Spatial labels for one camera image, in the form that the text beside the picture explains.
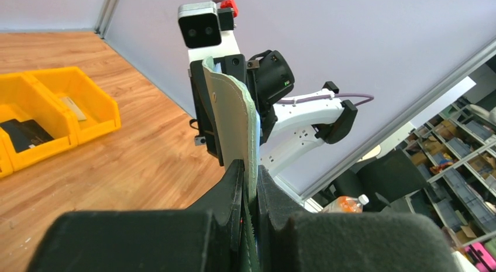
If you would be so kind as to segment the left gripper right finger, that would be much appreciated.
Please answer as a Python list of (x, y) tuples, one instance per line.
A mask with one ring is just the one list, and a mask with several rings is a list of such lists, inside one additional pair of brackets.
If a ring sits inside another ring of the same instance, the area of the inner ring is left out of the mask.
[(442, 231), (395, 212), (312, 213), (259, 167), (257, 242), (263, 271), (457, 271)]

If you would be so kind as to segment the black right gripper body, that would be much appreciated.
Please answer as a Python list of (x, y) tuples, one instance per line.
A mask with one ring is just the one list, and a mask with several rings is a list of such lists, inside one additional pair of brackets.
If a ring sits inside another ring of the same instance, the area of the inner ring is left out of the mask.
[[(214, 58), (214, 64), (221, 66), (221, 72), (237, 78), (245, 84), (250, 92), (250, 95), (256, 105), (257, 111), (260, 113), (261, 135), (260, 143), (264, 144), (277, 121), (274, 108), (264, 107), (259, 104), (259, 96), (257, 95), (256, 85), (256, 68), (248, 68), (246, 59), (242, 54), (234, 54), (224, 57)], [(207, 152), (218, 159), (219, 165), (223, 166), (223, 157), (219, 138), (215, 125), (215, 117), (208, 89), (206, 86), (205, 76), (202, 69), (202, 61), (190, 62), (189, 68), (192, 96), (196, 117), (190, 121), (197, 123), (198, 135), (195, 136), (195, 142), (206, 146)]]

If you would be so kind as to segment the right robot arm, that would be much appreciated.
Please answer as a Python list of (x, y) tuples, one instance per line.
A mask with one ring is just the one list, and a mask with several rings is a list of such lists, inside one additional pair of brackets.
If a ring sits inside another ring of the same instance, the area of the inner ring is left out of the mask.
[(286, 96), (295, 79), (279, 51), (266, 50), (250, 59), (242, 54), (221, 53), (213, 61), (222, 73), (246, 84), (260, 115), (261, 144), (279, 133), (293, 133), (259, 160), (272, 176), (310, 150), (335, 144), (351, 131), (357, 108), (351, 101), (339, 99), (339, 89), (333, 82), (325, 82), (312, 94)]

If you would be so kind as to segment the green card holder wallet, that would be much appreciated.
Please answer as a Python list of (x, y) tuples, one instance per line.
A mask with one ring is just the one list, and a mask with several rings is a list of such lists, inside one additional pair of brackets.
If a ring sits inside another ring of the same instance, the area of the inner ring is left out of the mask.
[(223, 160), (242, 160), (242, 237), (240, 269), (260, 271), (254, 229), (256, 188), (259, 173), (260, 119), (249, 90), (237, 78), (222, 73), (213, 57), (203, 59), (202, 68), (212, 102)]

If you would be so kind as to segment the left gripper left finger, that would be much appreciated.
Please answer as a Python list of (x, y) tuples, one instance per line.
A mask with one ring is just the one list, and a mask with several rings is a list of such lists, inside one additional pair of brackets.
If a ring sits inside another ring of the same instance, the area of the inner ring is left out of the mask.
[(244, 165), (186, 209), (71, 211), (48, 228), (28, 271), (237, 271)]

